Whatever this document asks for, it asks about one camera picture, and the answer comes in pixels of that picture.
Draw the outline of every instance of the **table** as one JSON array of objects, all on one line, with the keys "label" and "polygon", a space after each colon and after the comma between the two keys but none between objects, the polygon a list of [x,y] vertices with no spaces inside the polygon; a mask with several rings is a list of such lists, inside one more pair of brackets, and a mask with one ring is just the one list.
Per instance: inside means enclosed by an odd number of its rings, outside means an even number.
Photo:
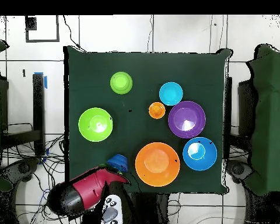
[{"label": "table", "polygon": [[[217,54],[86,53],[68,46],[64,53],[65,66],[69,67],[70,179],[120,153],[128,158],[129,173],[125,175],[132,183],[125,186],[128,192],[139,188],[154,193],[227,192],[221,184],[221,172],[224,67],[231,55],[229,49]],[[133,80],[131,91],[124,95],[110,87],[110,78],[118,71],[128,73]],[[172,107],[166,106],[166,114],[159,120],[149,116],[149,105],[160,101],[159,89],[170,81],[183,88],[182,100],[194,101],[205,111],[207,122],[199,136],[210,139],[218,150],[216,163],[206,171],[194,171],[184,163],[182,151],[188,139],[175,136],[169,129],[167,119]],[[113,118],[113,131],[101,142],[87,141],[78,129],[80,115],[92,107],[105,109]],[[151,142],[170,145],[180,157],[177,178],[164,187],[145,184],[135,171],[137,153]]]}]

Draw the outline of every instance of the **green bowl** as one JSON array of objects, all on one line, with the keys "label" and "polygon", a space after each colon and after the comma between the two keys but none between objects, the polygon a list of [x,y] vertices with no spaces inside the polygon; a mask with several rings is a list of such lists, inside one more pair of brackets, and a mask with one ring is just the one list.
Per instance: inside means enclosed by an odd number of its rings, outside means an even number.
[{"label": "green bowl", "polygon": [[129,74],[117,72],[111,77],[110,86],[114,92],[124,95],[132,89],[133,81]]},{"label": "green bowl", "polygon": [[106,110],[94,107],[82,113],[78,127],[85,139],[91,142],[100,142],[111,134],[113,121]]}]

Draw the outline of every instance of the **bowl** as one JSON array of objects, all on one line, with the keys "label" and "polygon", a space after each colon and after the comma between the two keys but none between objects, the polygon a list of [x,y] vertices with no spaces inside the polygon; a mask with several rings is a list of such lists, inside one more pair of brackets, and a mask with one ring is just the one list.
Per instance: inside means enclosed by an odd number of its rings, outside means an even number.
[{"label": "bowl", "polygon": [[168,116],[169,128],[180,138],[196,137],[204,129],[205,122],[204,110],[193,101],[179,102]]},{"label": "bowl", "polygon": [[215,164],[217,148],[215,144],[204,137],[189,140],[183,149],[184,162],[193,170],[204,171]]},{"label": "bowl", "polygon": [[167,82],[160,88],[159,96],[165,105],[174,106],[183,98],[183,89],[176,82]]},{"label": "bowl", "polygon": [[149,115],[155,119],[162,118],[165,111],[165,106],[161,102],[154,102],[148,108]]},{"label": "bowl", "polygon": [[94,107],[82,113],[78,127],[85,139],[91,142],[100,142],[111,134],[113,120],[106,110]]},{"label": "bowl", "polygon": [[137,154],[136,172],[146,184],[162,187],[170,184],[180,171],[180,159],[175,150],[161,142],[144,146]]},{"label": "bowl", "polygon": [[119,95],[128,93],[133,86],[132,78],[125,72],[116,72],[110,79],[112,90]]}]

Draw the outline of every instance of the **blue tape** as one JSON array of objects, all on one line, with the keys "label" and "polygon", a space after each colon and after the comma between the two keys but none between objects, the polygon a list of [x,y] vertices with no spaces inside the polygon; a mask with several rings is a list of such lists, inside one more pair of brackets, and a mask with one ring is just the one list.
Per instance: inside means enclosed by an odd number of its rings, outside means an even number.
[{"label": "blue tape", "polygon": [[44,77],[44,87],[45,87],[46,89],[48,88],[47,76]]}]

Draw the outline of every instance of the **wire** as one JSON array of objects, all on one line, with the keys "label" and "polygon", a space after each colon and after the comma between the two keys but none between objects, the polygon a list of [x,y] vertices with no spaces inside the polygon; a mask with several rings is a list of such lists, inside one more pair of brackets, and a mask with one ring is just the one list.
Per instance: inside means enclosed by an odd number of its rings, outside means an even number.
[{"label": "wire", "polygon": [[203,221],[205,221],[207,219],[212,219],[212,218],[222,218],[222,219],[239,220],[239,221],[241,220],[243,222],[248,222],[248,223],[268,223],[268,222],[250,222],[249,220],[247,221],[247,220],[239,219],[239,218],[228,218],[228,217],[222,217],[222,216],[212,216],[212,217],[207,217],[207,218],[205,218],[203,220],[200,220],[196,224],[199,224],[199,223],[201,223],[201,222],[203,222]]},{"label": "wire", "polygon": [[68,26],[68,24],[67,24],[67,21],[65,20],[65,16],[63,15],[63,19],[64,19],[64,23],[65,23],[65,25],[68,27],[68,29],[69,29],[69,38],[71,39],[71,41],[79,48],[79,49],[81,49],[82,51],[84,51],[84,52],[87,52],[87,51],[85,51],[81,46],[79,46],[77,43],[75,43],[73,40],[72,40],[72,30],[71,30],[71,28]]},{"label": "wire", "polygon": [[168,214],[168,216],[173,216],[173,215],[177,214],[177,213],[180,211],[180,209],[181,209],[181,204],[180,204],[180,202],[179,202],[178,200],[175,200],[175,199],[169,200],[169,201],[168,201],[168,204],[169,204],[169,202],[171,202],[171,201],[176,201],[176,202],[178,203],[177,206],[179,207],[179,209],[178,209],[175,213]]},{"label": "wire", "polygon": [[211,32],[210,32],[210,41],[209,41],[209,53],[211,53],[211,40],[212,40],[212,19],[211,19]]},{"label": "wire", "polygon": [[63,222],[62,222],[61,219],[60,219],[60,216],[58,216],[58,219],[59,219],[60,223],[63,224]]},{"label": "wire", "polygon": [[244,156],[246,158],[247,155],[243,154],[243,155],[237,155],[237,156],[230,156],[229,158],[237,158],[237,157],[242,157]]},{"label": "wire", "polygon": [[35,173],[33,173],[34,174],[34,176],[37,178],[37,180],[38,180],[38,184],[39,184],[39,186],[40,186],[40,189],[43,191],[43,192],[45,192],[45,190],[43,190],[42,189],[42,187],[41,187],[41,183],[40,183],[40,178],[35,174]]},{"label": "wire", "polygon": [[181,209],[181,204],[180,204],[180,194],[181,194],[181,192],[179,193],[179,195],[178,195],[178,199],[177,200],[175,200],[175,199],[172,199],[172,200],[169,200],[168,201],[168,204],[169,204],[169,202],[171,202],[171,201],[176,201],[177,203],[178,203],[178,207],[179,207],[179,209],[177,210],[177,212],[175,212],[175,213],[173,213],[173,214],[169,214],[168,216],[172,216],[172,215],[175,215],[175,214],[177,214],[177,224],[179,224],[179,212],[180,212],[180,209]]},{"label": "wire", "polygon": [[17,216],[17,219],[19,220],[19,217],[22,216],[22,215],[25,215],[25,214],[35,214],[35,212],[29,211],[29,212],[22,213],[22,214]]},{"label": "wire", "polygon": [[222,39],[222,34],[223,34],[223,28],[224,28],[224,15],[222,15],[222,31],[221,31],[221,38],[220,38],[219,49],[221,48],[221,39]]},{"label": "wire", "polygon": [[176,224],[179,224],[179,214],[180,214],[180,210],[179,211],[177,211],[177,223]]},{"label": "wire", "polygon": [[[151,23],[151,25],[152,25],[152,15],[150,15],[150,16],[151,16],[151,17],[150,17],[149,22],[150,22],[150,23]],[[146,52],[148,52],[149,38],[151,37],[152,30],[149,32],[149,35],[148,35],[147,51],[146,51]]]}]

